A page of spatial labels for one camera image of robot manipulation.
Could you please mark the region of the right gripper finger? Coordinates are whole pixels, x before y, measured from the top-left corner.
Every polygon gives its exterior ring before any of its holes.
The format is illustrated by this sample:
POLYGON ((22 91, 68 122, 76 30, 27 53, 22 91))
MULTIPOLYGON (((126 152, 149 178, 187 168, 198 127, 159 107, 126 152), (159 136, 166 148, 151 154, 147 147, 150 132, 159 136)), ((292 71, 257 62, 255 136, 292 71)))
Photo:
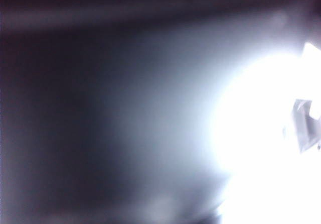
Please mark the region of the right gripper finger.
POLYGON ((300 154, 320 145, 320 118, 312 117, 311 109, 312 100, 295 99, 282 130, 286 146, 300 154))

